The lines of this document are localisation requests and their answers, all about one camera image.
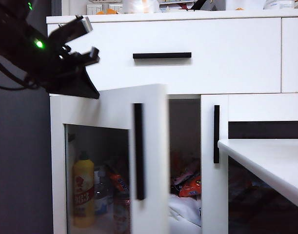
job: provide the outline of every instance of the red label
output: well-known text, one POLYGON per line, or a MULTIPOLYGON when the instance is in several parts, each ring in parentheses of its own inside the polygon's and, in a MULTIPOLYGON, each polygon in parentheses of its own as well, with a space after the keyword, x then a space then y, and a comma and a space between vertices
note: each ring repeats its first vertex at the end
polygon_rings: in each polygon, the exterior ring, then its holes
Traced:
POLYGON ((80 206, 90 201, 94 197, 94 187, 91 187, 89 190, 74 195, 74 204, 75 206, 80 206))

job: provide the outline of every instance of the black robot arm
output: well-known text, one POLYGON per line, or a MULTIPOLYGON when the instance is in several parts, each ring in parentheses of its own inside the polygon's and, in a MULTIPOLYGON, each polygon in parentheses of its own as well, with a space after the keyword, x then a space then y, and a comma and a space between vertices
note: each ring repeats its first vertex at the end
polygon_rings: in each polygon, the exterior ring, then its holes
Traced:
POLYGON ((49 93, 99 98, 85 68, 99 61, 98 49, 92 47, 82 55, 71 53, 65 45, 92 30, 89 19, 77 16, 46 37, 26 22, 31 10, 33 1, 0 0, 0 55, 26 71, 27 76, 18 79, 1 64, 0 70, 20 84, 19 89, 41 86, 49 93))

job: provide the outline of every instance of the bottle label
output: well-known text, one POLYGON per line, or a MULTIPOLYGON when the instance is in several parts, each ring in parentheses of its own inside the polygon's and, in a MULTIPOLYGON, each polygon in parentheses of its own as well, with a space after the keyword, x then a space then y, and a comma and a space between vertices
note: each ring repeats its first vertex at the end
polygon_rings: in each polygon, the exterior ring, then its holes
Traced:
POLYGON ((75 176, 74 215, 86 217, 88 202, 94 199, 93 179, 89 175, 75 176))
POLYGON ((76 194, 74 197, 75 206, 80 206, 90 201, 94 197, 94 187, 81 194, 76 194))

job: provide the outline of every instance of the glass cabinet door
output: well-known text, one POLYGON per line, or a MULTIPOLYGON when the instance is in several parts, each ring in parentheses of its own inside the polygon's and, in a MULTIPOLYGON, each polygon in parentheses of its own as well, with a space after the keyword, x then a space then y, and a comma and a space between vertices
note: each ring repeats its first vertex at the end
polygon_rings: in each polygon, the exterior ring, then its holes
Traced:
POLYGON ((54 234, 168 233, 163 85, 51 97, 54 234))

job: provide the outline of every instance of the black handle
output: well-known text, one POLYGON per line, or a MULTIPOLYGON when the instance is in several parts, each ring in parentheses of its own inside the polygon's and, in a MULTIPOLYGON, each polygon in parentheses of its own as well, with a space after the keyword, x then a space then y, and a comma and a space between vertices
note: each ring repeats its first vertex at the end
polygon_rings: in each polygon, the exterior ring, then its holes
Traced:
POLYGON ((133 54, 134 59, 184 59, 184 58, 191 58, 191 56, 192 56, 191 52, 133 54))
POLYGON ((134 103, 135 144, 136 144, 136 187, 137 199, 145 199, 144 155, 143 155, 143 104, 134 103))
POLYGON ((214 163, 219 163, 219 106, 214 108, 214 163))

